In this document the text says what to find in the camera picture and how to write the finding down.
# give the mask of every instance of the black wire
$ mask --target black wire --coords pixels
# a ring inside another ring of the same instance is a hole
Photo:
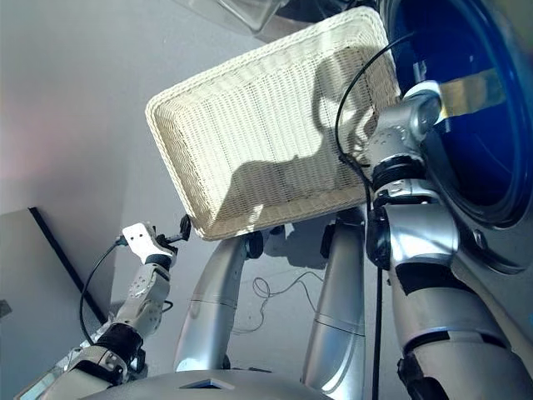
[[[83,300],[85,300],[85,296],[87,295],[87,290],[89,288],[89,283],[91,283],[92,276],[98,270],[100,265],[102,265],[103,260],[106,259],[106,257],[115,249],[115,247],[118,246],[118,244],[119,244],[118,242],[115,242],[108,250],[106,250],[106,252],[100,257],[100,259],[96,262],[96,264],[94,264],[94,268],[92,269],[91,273],[89,273],[87,281],[85,281],[85,284],[83,285],[82,295],[80,296],[80,304],[79,304],[79,309],[78,309],[78,318],[80,320],[80,328],[82,329],[85,340],[87,340],[91,346],[94,345],[94,341],[91,339],[91,335],[89,335],[89,332],[87,331],[87,327],[85,326],[85,321],[83,320]]]
[[[168,304],[168,307],[167,308],[163,308],[161,313],[166,313],[167,311],[169,311],[172,307],[174,307],[174,303],[171,302],[170,300],[165,300],[164,301],[165,304]]]
[[[398,38],[397,40],[387,44],[382,50],[377,52],[366,64],[361,68],[357,75],[351,80],[348,89],[344,92],[342,96],[341,103],[339,104],[339,109],[336,114],[335,120],[335,143],[337,151],[339,152],[339,159],[342,163],[345,163],[349,168],[351,168],[357,176],[362,180],[363,186],[365,187],[365,199],[366,199],[366,216],[371,211],[371,182],[365,176],[365,173],[362,170],[361,165],[357,160],[350,154],[345,153],[342,150],[341,140],[339,139],[339,124],[342,116],[342,109],[350,91],[356,86],[359,79],[362,77],[363,73],[377,60],[381,55],[391,50],[393,47],[411,40],[418,32],[411,32],[405,36]],[[382,309],[381,305],[383,302],[383,271],[381,268],[377,269],[377,284],[376,284],[376,333],[374,340],[374,365],[372,367],[372,399],[377,400],[379,394],[379,385],[380,385],[380,356],[381,356],[381,315]]]
[[[289,290],[291,290],[291,288],[293,288],[297,283],[300,283],[302,286],[303,286],[303,290],[306,292],[306,296],[307,296],[307,301],[309,302],[309,304],[311,305],[311,308],[313,309],[313,311],[316,313],[316,307],[315,305],[313,304],[313,301],[311,300],[311,296],[309,295],[309,291],[307,290],[307,286],[306,284],[301,280],[303,277],[305,277],[306,275],[312,275],[314,276],[316,279],[318,279],[319,281],[321,282],[324,282],[324,279],[322,279],[321,277],[319,277],[318,275],[316,275],[316,273],[314,273],[313,271],[307,271],[307,272],[304,272],[302,275],[300,275],[299,277],[297,277],[294,281],[292,281],[292,283],[287,286],[285,289],[283,290],[280,290],[279,292],[273,292],[271,289],[270,289],[270,285],[268,284],[267,280],[263,277],[256,277],[253,282],[252,282],[252,290],[253,292],[256,294],[256,296],[258,296],[259,298],[262,298],[263,299],[263,303],[261,304],[261,307],[259,308],[259,313],[261,315],[261,321],[259,322],[259,324],[252,328],[252,329],[240,329],[240,328],[236,328],[233,330],[233,333],[235,333],[236,335],[242,335],[242,334],[245,334],[245,333],[252,333],[252,332],[255,332],[255,331],[258,331],[262,326],[263,326],[263,323],[265,322],[265,307],[267,306],[267,303],[268,303],[268,300],[270,300],[271,298],[275,297],[275,296],[279,296],[280,294],[283,294],[285,292],[288,292]],[[261,288],[259,286],[259,282],[262,282],[264,285],[265,285],[265,288]]]

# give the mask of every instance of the gray floor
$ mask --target gray floor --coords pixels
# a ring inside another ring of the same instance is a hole
[[[40,207],[82,278],[124,226],[151,221],[160,232],[174,233],[184,212],[147,129],[144,107],[164,88],[261,44],[172,0],[5,1],[0,29],[0,213]],[[294,248],[301,250],[305,242]],[[172,272],[175,307],[146,344],[153,374],[172,368],[189,297],[215,246],[197,237],[181,245]],[[255,276],[282,288],[306,267],[316,267],[312,264],[298,252],[249,262],[237,326],[257,322],[259,300],[250,290]],[[124,298],[137,267],[125,249],[102,266],[92,293],[103,308],[111,291],[113,301]],[[366,277],[371,317],[372,267]],[[319,285],[308,280],[316,300]],[[381,397],[401,398],[388,293],[385,299]],[[300,288],[272,299],[259,331],[232,338],[234,365],[298,379],[311,319]],[[371,345],[370,322],[368,334]]]
[[[122,225],[137,221],[150,221],[158,232],[172,234],[177,230],[179,218],[184,213],[181,202],[172,186],[168,173],[153,143],[151,135],[145,133],[135,137],[132,146],[130,168],[131,179],[123,204]],[[288,286],[294,278],[305,271],[315,271],[323,276],[324,260],[319,245],[323,227],[330,218],[300,222],[296,228],[287,227],[285,235],[291,238],[283,245],[277,237],[271,237],[266,251],[258,260],[248,261],[242,274],[241,296],[237,309],[236,328],[254,328],[260,322],[259,307],[262,300],[252,291],[252,280],[263,277],[272,290]],[[145,349],[150,374],[167,373],[172,370],[177,339],[184,321],[188,302],[203,266],[217,244],[205,242],[192,234],[189,242],[179,245],[177,264],[172,269],[172,290],[169,299],[174,308],[165,314],[157,333],[150,337]],[[112,301],[121,302],[127,286],[138,267],[138,260],[127,250],[119,249],[113,280]],[[321,285],[314,277],[305,277],[315,302],[320,295]],[[366,265],[366,328],[368,354],[366,370],[371,368],[371,347],[373,346],[376,270]],[[396,375],[396,363],[400,350],[391,315],[391,296],[384,287],[383,338],[381,350],[381,398],[408,398]],[[229,357],[232,365],[239,368],[261,368],[299,379],[309,338],[313,311],[306,295],[298,285],[291,291],[273,298],[266,306],[266,318],[261,329],[254,333],[232,335]],[[370,373],[366,374],[366,396],[369,398]]]

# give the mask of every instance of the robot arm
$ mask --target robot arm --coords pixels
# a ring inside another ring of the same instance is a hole
[[[126,302],[95,345],[82,350],[44,398],[83,398],[126,382],[128,367],[141,354],[143,341],[161,323],[163,302],[170,291],[169,270],[177,250],[143,223],[126,227],[122,233],[143,263]]]
[[[459,231],[426,180],[420,150],[440,113],[434,92],[406,96],[381,113],[366,150],[375,191],[366,251],[389,274],[403,352],[398,375],[416,399],[533,398],[505,334],[451,272]]]

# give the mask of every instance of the white wicker basket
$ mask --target white wicker basket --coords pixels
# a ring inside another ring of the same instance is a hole
[[[361,203],[336,154],[341,95],[387,44],[379,15],[359,7],[200,73],[156,95],[147,120],[197,234],[206,240]],[[356,157],[376,112],[399,90],[390,54],[352,91],[342,144]]]

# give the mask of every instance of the silver cylinder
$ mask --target silver cylinder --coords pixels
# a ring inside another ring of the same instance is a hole
[[[429,287],[406,295],[394,268],[389,279],[401,348],[418,337],[437,332],[478,333],[507,344],[506,336],[474,293],[453,287]]]
[[[192,294],[177,344],[176,371],[222,368],[239,298],[246,238],[220,242]]]
[[[533,398],[531,378],[513,352],[479,338],[450,336],[413,351],[424,377],[437,380],[448,398]]]
[[[362,398],[365,366],[362,219],[337,221],[301,381],[334,399]]]

